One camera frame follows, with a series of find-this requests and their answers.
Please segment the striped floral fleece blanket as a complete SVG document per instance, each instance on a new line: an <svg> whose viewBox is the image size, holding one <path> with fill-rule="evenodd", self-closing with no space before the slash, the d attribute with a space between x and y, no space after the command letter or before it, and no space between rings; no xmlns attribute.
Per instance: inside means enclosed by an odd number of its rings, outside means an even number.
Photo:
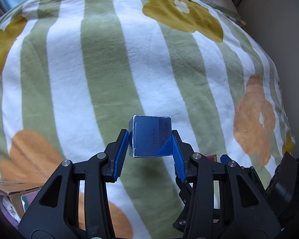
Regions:
<svg viewBox="0 0 299 239"><path fill-rule="evenodd" d="M25 0L2 16L0 179L44 185L134 115L171 117L195 153L253 166L265 189L295 145L274 62L210 0ZM106 183L115 238L183 238L175 179L173 150L134 158L128 145Z"/></svg>

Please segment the open cardboard box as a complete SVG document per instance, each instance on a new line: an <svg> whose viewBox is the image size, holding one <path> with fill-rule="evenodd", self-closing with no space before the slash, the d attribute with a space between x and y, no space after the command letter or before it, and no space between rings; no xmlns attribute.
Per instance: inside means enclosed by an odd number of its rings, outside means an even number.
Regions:
<svg viewBox="0 0 299 239"><path fill-rule="evenodd" d="M0 211L15 228L33 201L42 183L0 179Z"/></svg>

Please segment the black red lipstick tube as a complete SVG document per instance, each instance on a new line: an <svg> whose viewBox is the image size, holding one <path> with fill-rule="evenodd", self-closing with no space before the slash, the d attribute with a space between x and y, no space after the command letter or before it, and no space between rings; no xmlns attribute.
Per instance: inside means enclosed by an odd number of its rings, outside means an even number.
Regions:
<svg viewBox="0 0 299 239"><path fill-rule="evenodd" d="M216 155L207 155L207 158L210 161L217 162L217 156Z"/></svg>

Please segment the small blue cardboard box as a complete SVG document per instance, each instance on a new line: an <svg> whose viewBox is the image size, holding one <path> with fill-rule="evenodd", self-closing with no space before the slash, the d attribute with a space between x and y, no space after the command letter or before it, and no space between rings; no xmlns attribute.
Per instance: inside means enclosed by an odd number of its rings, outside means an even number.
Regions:
<svg viewBox="0 0 299 239"><path fill-rule="evenodd" d="M129 122L129 154L134 158L172 155L171 117L134 115Z"/></svg>

